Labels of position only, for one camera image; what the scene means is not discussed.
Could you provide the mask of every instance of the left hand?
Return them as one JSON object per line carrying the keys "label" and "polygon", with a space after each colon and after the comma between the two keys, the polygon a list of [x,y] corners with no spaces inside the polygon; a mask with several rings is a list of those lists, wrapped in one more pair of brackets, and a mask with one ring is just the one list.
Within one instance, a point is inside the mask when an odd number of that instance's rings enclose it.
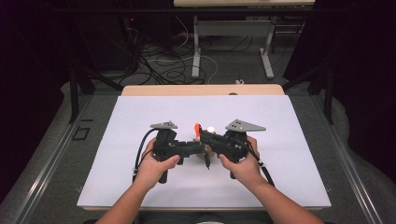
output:
{"label": "left hand", "polygon": [[142,156],[146,157],[142,160],[139,171],[137,172],[136,179],[133,185],[140,185],[146,191],[154,188],[155,184],[160,180],[163,172],[168,169],[172,169],[176,166],[180,157],[178,155],[169,158],[166,161],[157,161],[154,159],[152,154],[152,148],[154,146],[155,138],[148,142],[146,150],[143,152]]}

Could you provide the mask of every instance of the right hand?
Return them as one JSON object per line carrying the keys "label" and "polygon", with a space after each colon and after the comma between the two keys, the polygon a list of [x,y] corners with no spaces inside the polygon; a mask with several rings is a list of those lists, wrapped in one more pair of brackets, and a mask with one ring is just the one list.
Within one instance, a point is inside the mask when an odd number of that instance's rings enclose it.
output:
{"label": "right hand", "polygon": [[[247,140],[252,145],[253,151],[256,153],[256,155],[260,157],[260,153],[257,150],[257,140],[250,136],[247,137]],[[250,154],[250,152],[243,160],[239,161],[238,163],[229,161],[227,157],[222,154],[219,155],[219,158],[223,167],[231,171],[235,178],[247,189],[254,188],[260,184],[268,184],[268,182],[262,177],[262,174],[260,173],[259,164]]]}

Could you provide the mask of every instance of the forearm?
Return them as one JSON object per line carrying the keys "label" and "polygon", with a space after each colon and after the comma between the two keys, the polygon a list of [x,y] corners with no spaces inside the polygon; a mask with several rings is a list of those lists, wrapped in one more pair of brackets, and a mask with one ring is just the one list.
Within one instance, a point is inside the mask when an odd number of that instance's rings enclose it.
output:
{"label": "forearm", "polygon": [[140,185],[132,184],[96,223],[131,224],[147,192],[148,190]]}
{"label": "forearm", "polygon": [[275,224],[321,223],[320,219],[268,183],[248,188],[262,203]]}

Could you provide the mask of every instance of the white component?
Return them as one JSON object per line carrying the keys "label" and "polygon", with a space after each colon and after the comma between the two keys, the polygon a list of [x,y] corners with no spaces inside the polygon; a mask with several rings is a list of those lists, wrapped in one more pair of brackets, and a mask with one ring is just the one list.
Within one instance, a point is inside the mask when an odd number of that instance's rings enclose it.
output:
{"label": "white component", "polygon": [[214,133],[215,132],[215,128],[214,127],[208,127],[206,129],[209,133]]}
{"label": "white component", "polygon": [[236,83],[236,85],[242,85],[242,84],[245,84],[245,81],[244,81],[244,79],[239,79],[239,80],[236,80],[235,83]]}

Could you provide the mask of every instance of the orange component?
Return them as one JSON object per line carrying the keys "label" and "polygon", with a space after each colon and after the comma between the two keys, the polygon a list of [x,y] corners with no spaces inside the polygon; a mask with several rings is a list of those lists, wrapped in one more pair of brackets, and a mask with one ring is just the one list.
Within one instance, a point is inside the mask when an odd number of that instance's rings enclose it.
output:
{"label": "orange component", "polygon": [[195,124],[195,126],[194,126],[194,130],[195,130],[195,135],[197,136],[197,137],[199,137],[199,126],[200,126],[200,124],[199,123],[196,123]]}

